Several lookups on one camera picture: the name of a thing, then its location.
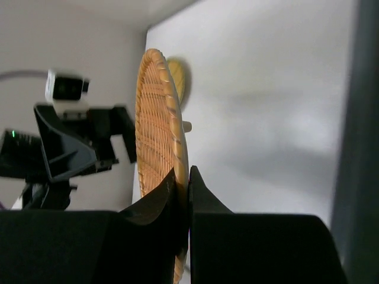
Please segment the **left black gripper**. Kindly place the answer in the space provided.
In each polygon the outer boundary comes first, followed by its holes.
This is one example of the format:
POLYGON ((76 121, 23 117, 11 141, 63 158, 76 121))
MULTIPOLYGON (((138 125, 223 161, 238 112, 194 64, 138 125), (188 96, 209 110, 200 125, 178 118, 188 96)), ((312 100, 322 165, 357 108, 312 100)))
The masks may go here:
POLYGON ((1 176, 25 180, 14 209, 64 210, 77 187, 69 180, 106 172, 119 163, 111 137, 122 136, 130 163, 136 162, 135 127, 124 106, 57 114, 37 104, 38 135, 4 130, 1 176))

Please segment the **small round wooden plate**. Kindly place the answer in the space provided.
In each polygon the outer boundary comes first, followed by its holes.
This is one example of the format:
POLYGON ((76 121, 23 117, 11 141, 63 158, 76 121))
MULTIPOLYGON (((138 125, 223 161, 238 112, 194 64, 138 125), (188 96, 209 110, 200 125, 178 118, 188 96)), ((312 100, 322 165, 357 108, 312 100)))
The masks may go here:
POLYGON ((184 64, 176 58, 170 57, 167 60, 169 71, 174 80, 174 85, 178 94, 179 103, 182 102, 185 93, 185 68, 184 64))

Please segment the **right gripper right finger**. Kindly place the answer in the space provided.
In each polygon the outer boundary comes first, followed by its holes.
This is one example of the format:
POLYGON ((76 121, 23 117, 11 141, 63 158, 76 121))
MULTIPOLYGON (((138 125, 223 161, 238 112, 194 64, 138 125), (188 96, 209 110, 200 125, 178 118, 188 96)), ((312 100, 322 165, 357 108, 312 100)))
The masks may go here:
POLYGON ((333 238, 315 215, 238 214, 189 179, 192 283, 346 283, 333 238))

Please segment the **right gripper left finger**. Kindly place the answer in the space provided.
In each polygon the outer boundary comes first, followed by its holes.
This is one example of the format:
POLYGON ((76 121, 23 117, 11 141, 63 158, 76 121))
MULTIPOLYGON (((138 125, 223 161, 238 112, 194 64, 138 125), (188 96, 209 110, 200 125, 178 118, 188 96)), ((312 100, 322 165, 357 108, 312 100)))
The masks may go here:
POLYGON ((1 212, 2 283, 173 283, 188 186, 170 171, 127 209, 1 212))

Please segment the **round woven bamboo tray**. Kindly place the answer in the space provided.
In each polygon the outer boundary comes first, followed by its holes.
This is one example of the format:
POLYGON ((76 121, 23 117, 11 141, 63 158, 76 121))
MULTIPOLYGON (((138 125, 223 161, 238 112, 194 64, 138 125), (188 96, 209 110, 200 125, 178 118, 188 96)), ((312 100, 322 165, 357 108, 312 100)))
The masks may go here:
POLYGON ((139 67, 136 150, 141 196, 154 190, 173 170, 182 214, 176 224, 187 227, 189 168, 184 122, 168 62, 158 49, 148 49, 139 67))

